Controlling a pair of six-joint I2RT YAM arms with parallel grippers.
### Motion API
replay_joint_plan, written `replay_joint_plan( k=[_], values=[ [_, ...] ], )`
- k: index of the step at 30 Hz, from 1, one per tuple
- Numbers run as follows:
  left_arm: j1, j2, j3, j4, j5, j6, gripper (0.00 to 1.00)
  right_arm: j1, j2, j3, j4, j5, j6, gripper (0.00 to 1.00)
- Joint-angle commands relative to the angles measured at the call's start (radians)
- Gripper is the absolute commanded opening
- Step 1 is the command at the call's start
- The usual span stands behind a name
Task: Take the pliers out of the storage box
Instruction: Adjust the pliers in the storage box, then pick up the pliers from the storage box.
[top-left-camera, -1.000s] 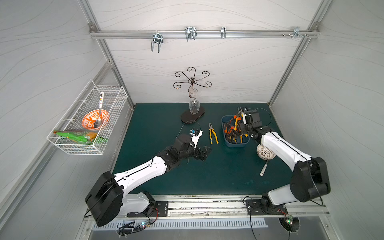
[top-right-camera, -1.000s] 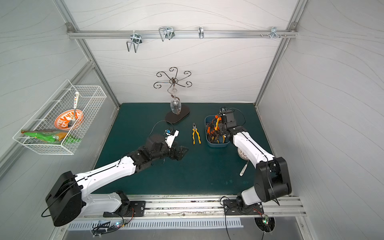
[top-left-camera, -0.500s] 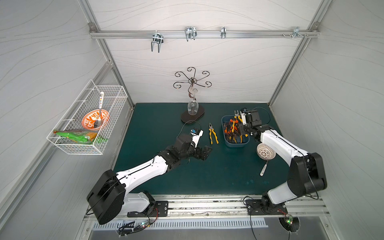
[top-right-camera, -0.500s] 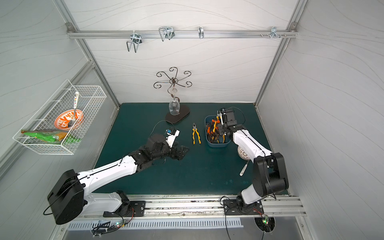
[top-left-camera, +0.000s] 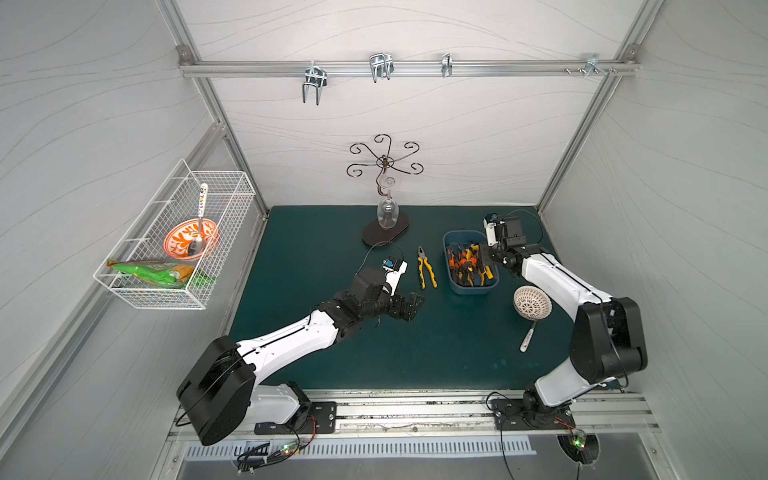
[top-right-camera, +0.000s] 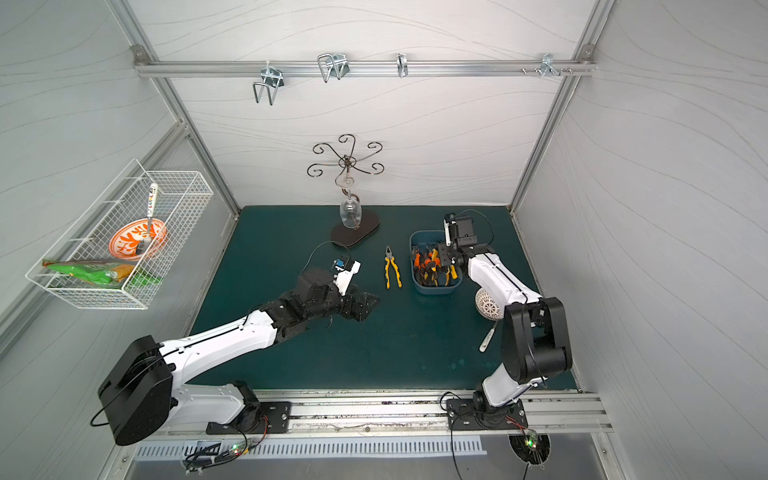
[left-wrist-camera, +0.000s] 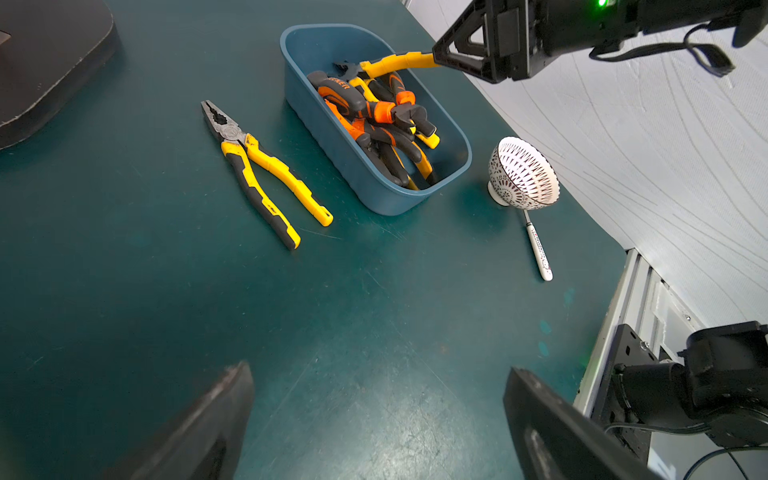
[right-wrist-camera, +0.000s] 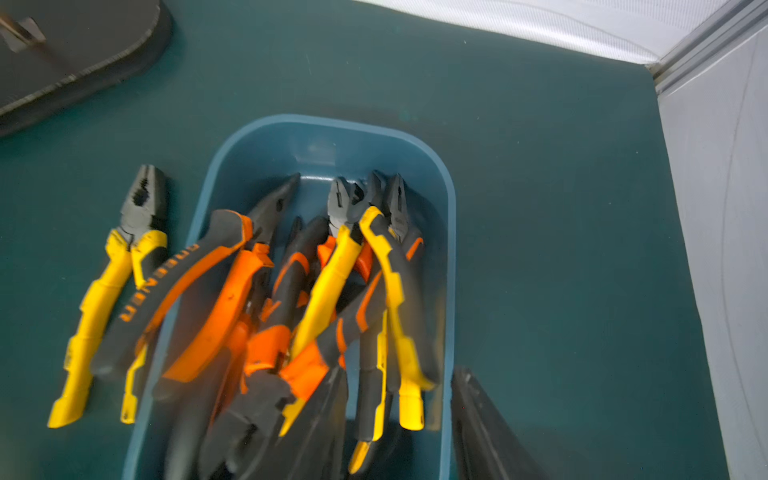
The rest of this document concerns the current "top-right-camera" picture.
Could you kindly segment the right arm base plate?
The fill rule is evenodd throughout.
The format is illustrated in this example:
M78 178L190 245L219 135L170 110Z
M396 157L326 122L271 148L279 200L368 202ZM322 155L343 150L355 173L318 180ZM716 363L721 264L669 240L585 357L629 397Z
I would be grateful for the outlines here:
M453 431L527 430L526 412L521 400L502 407L476 407L470 399L452 397L441 401Z

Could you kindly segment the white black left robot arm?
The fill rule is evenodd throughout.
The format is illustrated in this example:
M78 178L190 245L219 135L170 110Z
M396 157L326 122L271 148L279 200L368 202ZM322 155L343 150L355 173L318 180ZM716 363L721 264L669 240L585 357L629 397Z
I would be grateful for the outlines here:
M310 270L294 289L257 306L243 318L180 339L146 335L126 348L97 390L105 426L128 446L171 426L206 423L214 430L250 433L265 417L243 381L194 387L191 380L247 353L284 343L310 322L338 315L364 321L378 296L352 284L353 271Z

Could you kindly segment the orange black pliers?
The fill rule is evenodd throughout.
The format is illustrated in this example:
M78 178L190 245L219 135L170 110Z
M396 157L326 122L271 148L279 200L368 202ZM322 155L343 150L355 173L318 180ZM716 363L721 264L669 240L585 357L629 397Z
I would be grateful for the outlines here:
M424 287L438 287L439 255L436 248L415 245L411 249L412 271L416 282Z

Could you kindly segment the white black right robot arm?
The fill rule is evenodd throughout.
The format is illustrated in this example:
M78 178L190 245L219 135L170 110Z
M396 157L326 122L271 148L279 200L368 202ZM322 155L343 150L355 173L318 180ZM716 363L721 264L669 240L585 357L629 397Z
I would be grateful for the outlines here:
M478 240L471 217L449 213L443 224L441 263L461 270L502 313L498 324L501 363L473 394L477 411L493 412L572 368L565 307L517 278L490 245Z

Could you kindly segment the large yellow black pliers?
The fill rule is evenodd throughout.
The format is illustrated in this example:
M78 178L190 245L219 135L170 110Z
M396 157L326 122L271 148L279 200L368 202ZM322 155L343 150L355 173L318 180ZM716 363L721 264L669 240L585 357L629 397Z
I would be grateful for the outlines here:
M402 280L401 275L399 271L399 267L396 264L395 257L393 255L393 251L389 245L385 247L385 281L386 281L386 288L390 289L392 285L391 270L394 271L394 278L395 282L398 288L402 287Z

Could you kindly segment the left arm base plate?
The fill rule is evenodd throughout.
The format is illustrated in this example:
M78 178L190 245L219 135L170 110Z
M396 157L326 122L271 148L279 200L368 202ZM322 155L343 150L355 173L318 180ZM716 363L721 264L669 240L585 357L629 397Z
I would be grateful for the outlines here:
M227 424L209 422L205 432L209 435L285 434L289 430L292 406L288 401L261 402L259 407L246 405Z

